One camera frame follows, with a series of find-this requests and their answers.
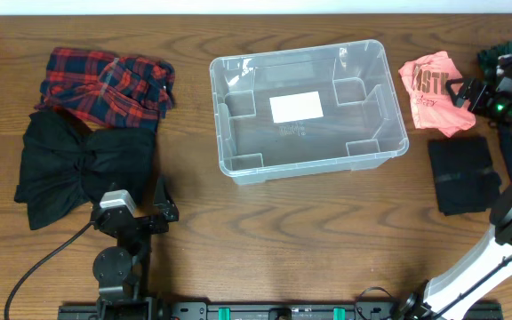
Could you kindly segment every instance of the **folded black shirt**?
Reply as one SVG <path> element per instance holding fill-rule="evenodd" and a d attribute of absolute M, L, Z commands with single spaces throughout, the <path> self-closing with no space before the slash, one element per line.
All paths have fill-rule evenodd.
<path fill-rule="evenodd" d="M 501 180 L 484 137 L 432 140 L 428 152 L 440 212 L 452 215 L 491 208 L 500 195 Z"/>
<path fill-rule="evenodd" d="M 151 130 L 108 129 L 83 135 L 52 111 L 30 118 L 15 202 L 27 203 L 32 230 L 80 204 L 98 203 L 112 183 L 140 203 L 156 146 Z"/>

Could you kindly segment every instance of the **red and blue plaid fabric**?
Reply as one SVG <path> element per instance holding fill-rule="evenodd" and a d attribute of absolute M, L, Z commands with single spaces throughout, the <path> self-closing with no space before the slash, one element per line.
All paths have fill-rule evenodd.
<path fill-rule="evenodd" d="M 173 67 L 141 57 L 55 48 L 35 108 L 64 108 L 107 127 L 148 128 L 172 107 Z"/>

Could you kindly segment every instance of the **wire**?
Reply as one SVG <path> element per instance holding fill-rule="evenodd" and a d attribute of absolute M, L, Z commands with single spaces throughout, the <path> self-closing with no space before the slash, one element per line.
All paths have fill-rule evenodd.
<path fill-rule="evenodd" d="M 41 267 L 46 261 L 48 261 L 50 258 L 54 257 L 57 253 L 61 252 L 62 249 L 68 247 L 70 244 L 72 244 L 78 237 L 80 237 L 89 227 L 92 226 L 91 222 L 88 222 L 80 231 L 78 231 L 75 235 L 73 235 L 69 240 L 67 240 L 66 243 L 62 244 L 60 247 L 56 248 L 53 252 L 49 253 L 46 257 L 42 258 L 40 261 L 35 264 L 27 273 L 19 280 L 19 282 L 15 285 L 11 293 L 9 293 L 9 297 L 7 298 L 7 302 L 5 302 L 5 309 L 4 309 L 4 319 L 10 320 L 9 318 L 9 309 L 11 308 L 11 302 L 13 301 L 13 297 L 15 296 L 15 293 L 19 290 L 21 285 L 37 270 L 39 267 Z"/>
<path fill-rule="evenodd" d="M 509 263 L 512 262 L 512 257 L 504 259 L 497 267 L 495 267 L 493 270 L 491 270 L 486 276 L 481 278 L 481 280 L 477 281 L 476 284 L 472 285 L 471 288 L 469 288 L 466 292 L 460 294 L 456 300 L 452 301 L 449 305 L 447 305 L 445 308 L 443 308 L 440 312 L 438 312 L 435 316 L 432 316 L 432 320 L 438 320 L 441 318 L 446 312 L 448 312 L 453 306 L 460 303 L 460 301 L 464 300 L 469 294 L 471 294 L 473 291 L 475 291 L 477 288 L 482 286 L 487 280 L 491 279 L 492 276 L 494 276 L 499 270 L 506 267 Z"/>
<path fill-rule="evenodd" d="M 363 309 L 361 307 L 359 307 L 359 300 L 368 292 L 371 292 L 371 291 L 375 291 L 375 290 L 378 290 L 378 291 L 382 291 L 384 293 L 386 293 L 390 299 L 392 300 L 395 300 L 395 297 L 392 296 L 392 294 L 388 293 L 388 291 L 384 290 L 384 288 L 381 288 L 381 287 L 370 287 L 370 288 L 366 288 L 364 289 L 363 292 L 361 292 L 361 294 L 359 294 L 358 297 L 356 297 L 356 312 L 358 315 L 360 315 L 360 317 L 363 318 L 363 320 L 368 320 L 366 317 L 363 316 Z"/>

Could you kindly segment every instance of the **wooden table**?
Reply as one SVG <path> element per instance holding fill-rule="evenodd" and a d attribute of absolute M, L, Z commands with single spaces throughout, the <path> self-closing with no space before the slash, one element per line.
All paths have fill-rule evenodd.
<path fill-rule="evenodd" d="M 208 67 L 219 56 L 374 38 L 386 47 L 410 149 L 376 170 L 237 186 L 218 166 Z M 150 287 L 212 301 L 353 300 L 379 285 L 396 296 L 438 276 L 487 229 L 487 213 L 437 210 L 427 140 L 415 130 L 397 70 L 446 50 L 463 75 L 476 53 L 512 40 L 512 15 L 0 17 L 0 319 L 17 280 L 89 219 L 86 204 L 37 231 L 13 202 L 21 135 L 55 46 L 163 57 L 177 70 L 178 107 L 157 135 L 160 171 L 181 212 L 154 240 Z M 484 121 L 462 135 L 489 141 L 508 184 L 496 133 Z M 65 302 L 92 302 L 92 263 L 115 241 L 87 231 L 20 289 L 13 319 L 53 319 Z M 512 319 L 512 278 L 492 291 Z"/>

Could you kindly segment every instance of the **white paper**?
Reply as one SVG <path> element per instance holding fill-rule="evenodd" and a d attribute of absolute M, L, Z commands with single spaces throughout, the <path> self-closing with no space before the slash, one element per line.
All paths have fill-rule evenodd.
<path fill-rule="evenodd" d="M 270 98 L 270 106 L 275 124 L 324 116 L 319 92 L 273 97 Z"/>

